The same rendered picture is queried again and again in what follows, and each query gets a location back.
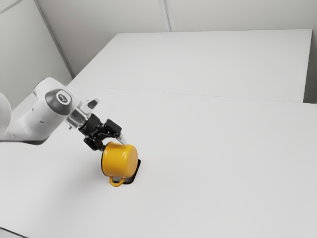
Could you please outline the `yellow enamel mug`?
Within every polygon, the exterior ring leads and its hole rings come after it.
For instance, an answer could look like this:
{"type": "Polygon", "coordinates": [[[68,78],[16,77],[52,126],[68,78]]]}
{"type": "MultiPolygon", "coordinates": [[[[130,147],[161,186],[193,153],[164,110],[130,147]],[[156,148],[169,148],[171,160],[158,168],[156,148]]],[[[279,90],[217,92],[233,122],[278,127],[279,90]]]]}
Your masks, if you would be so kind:
{"type": "Polygon", "coordinates": [[[131,144],[109,142],[102,153],[101,169],[113,187],[119,187],[126,179],[134,177],[139,164],[138,152],[131,144]]]}

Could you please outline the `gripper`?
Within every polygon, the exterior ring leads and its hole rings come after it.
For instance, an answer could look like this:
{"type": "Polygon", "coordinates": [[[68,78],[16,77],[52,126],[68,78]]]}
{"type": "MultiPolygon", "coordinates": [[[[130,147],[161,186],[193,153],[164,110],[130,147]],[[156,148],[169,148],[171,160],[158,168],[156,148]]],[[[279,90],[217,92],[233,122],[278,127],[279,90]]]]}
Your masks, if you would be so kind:
{"type": "Polygon", "coordinates": [[[108,131],[109,137],[115,138],[122,145],[125,144],[125,139],[121,133],[122,128],[111,119],[107,119],[105,123],[102,123],[95,114],[91,114],[89,119],[78,130],[85,136],[84,142],[93,151],[104,151],[106,147],[103,143],[106,137],[102,135],[105,132],[104,127],[108,131]]]}

